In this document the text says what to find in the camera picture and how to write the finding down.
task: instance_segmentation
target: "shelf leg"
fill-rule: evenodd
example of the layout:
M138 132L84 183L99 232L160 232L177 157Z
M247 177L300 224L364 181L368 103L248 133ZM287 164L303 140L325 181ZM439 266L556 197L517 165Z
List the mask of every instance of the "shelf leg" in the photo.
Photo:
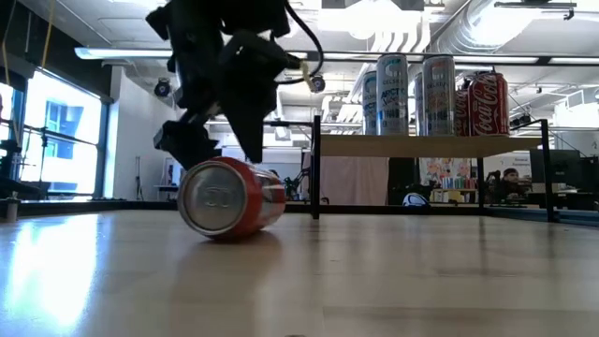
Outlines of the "shelf leg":
M320 116L314 116L312 125L312 174L310 179L310 206L313 219L320 218Z
M543 147L543 173L545 175L545 204L547 221L555 222L555 200L553 195L553 172L551 171L551 156L549 152L549 124L541 120L541 145Z
M485 208L485 167L483 158L476 159L476 178L478 179L478 210Z

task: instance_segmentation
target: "red can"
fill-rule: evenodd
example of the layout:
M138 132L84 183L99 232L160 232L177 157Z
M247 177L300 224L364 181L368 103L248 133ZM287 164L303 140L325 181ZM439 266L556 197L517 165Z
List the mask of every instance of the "red can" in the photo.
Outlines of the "red can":
M177 202L193 230L214 240L239 240L279 219L285 189L268 171L216 157L185 174Z
M472 136L509 136L507 81L497 73L475 77L468 89Z
M456 136L470 137L470 109L468 106L468 89L456 92Z

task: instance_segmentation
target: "silver can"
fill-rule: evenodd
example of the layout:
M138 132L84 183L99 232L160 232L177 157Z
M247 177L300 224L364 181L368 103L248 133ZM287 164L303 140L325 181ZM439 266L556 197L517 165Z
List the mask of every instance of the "silver can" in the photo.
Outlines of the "silver can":
M456 70L453 57L434 56L424 61L424 114L427 136L455 136Z
M427 135L427 121L424 115L424 94L422 87L422 73L414 78L414 99L416 101L416 135Z
M376 62L376 110L378 135L410 134L408 62L405 55L385 55Z
M214 240L237 240L283 214L285 190L270 172L237 159L215 157L185 174L177 202L193 230Z
M364 135L376 135L376 71L364 74L362 86Z

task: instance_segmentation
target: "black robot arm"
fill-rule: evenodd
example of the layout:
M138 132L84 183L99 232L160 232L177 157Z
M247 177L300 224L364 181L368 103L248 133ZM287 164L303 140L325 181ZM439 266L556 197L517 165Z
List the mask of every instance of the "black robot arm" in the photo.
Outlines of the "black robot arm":
M274 79L285 68L301 66L274 38L257 35L289 33L285 10L298 19L287 0L171 0L147 17L154 31L170 41L168 70L181 85L174 97L186 109L179 121L168 121L158 131L156 149L171 153L185 169L216 156L217 142L208 138L204 125L223 113L246 156L262 161L263 120L276 109L279 83ZM309 32L305 23L300 25ZM231 35L227 44L222 33Z

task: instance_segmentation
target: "aluminum can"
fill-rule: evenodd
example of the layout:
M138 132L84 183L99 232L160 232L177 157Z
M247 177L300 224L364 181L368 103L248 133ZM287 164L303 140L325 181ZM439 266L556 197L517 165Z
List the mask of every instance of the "aluminum can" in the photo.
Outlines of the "aluminum can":
M364 74L362 86L364 135L376 135L376 71Z
M185 174L177 202L193 230L214 240L239 240L279 219L285 189L270 172L215 157Z
M378 135L409 135L408 62L389 54L376 62L376 130Z
M424 115L424 93L422 87L422 73L414 78L414 99L416 101L416 135L426 136L427 121Z
M478 75L468 90L472 136L509 136L509 105L504 75Z
M453 57L433 56L424 61L423 67L427 136L455 136L456 70Z
M456 92L456 136L470 137L470 106L468 103L468 89L462 88Z

